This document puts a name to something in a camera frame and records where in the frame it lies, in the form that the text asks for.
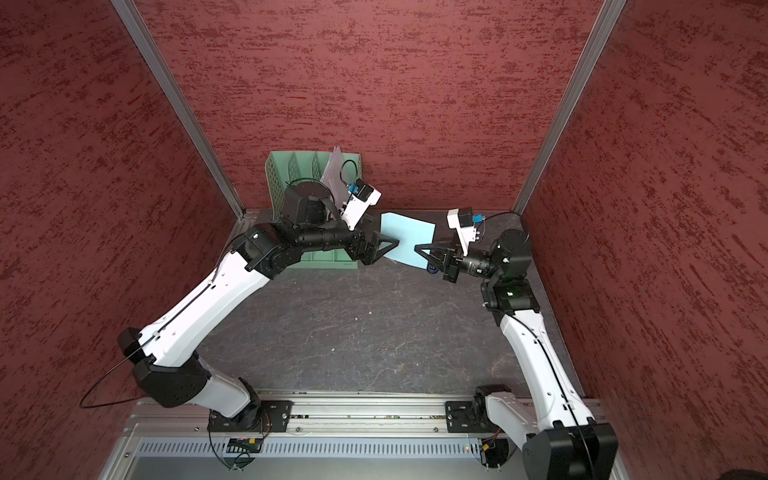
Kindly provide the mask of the light blue square paper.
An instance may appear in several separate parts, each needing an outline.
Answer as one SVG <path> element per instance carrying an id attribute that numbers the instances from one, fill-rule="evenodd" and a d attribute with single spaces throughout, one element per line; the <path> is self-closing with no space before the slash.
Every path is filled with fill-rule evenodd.
<path id="1" fill-rule="evenodd" d="M 426 270 L 428 262 L 415 251 L 416 245 L 430 244 L 434 239 L 435 224 L 399 215 L 381 215 L 380 232 L 397 239 L 398 246 L 385 257 L 403 265 Z"/>

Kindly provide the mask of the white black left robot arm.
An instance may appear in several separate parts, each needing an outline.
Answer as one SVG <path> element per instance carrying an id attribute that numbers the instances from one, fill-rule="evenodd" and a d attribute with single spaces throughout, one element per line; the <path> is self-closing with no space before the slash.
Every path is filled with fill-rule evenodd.
<path id="1" fill-rule="evenodd" d="M 267 420 L 255 390 L 209 366 L 198 346 L 235 307 L 307 252 L 343 250 L 371 265 L 396 248 L 398 240 L 375 231 L 363 218 L 380 197 L 361 179 L 341 207 L 320 182 L 289 186 L 278 219 L 237 235 L 214 271 L 163 317 L 119 335 L 138 388 L 165 408 L 206 408 L 240 431 L 263 426 Z"/>

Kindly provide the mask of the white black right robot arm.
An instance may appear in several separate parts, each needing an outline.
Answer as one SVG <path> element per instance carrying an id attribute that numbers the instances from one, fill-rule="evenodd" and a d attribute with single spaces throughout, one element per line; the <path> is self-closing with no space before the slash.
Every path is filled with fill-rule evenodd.
<path id="1" fill-rule="evenodd" d="M 461 273 L 481 279 L 483 305 L 512 347 L 531 394 L 534 412 L 528 414 L 511 392 L 479 387 L 476 418 L 506 434 L 530 479 L 610 478 L 618 438 L 576 392 L 551 344 L 527 279 L 532 263 L 529 234 L 507 229 L 488 251 L 463 248 L 457 240 L 421 244 L 414 250 L 448 281 Z"/>

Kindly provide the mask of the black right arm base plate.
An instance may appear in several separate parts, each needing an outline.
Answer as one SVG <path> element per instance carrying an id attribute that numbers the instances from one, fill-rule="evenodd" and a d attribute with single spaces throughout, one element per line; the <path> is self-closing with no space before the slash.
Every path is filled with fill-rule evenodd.
<path id="1" fill-rule="evenodd" d="M 445 420 L 449 433 L 482 433 L 474 411 L 473 401 L 446 401 Z"/>

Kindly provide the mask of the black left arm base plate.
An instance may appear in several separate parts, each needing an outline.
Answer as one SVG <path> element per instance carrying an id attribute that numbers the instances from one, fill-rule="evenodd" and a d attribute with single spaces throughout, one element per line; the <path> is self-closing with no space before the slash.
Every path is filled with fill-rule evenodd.
<path id="1" fill-rule="evenodd" d="M 227 418 L 217 411 L 209 416 L 208 430 L 213 433 L 255 432 L 261 436 L 284 433 L 291 418 L 293 402 L 288 400 L 261 400 L 247 405 L 243 411 Z"/>

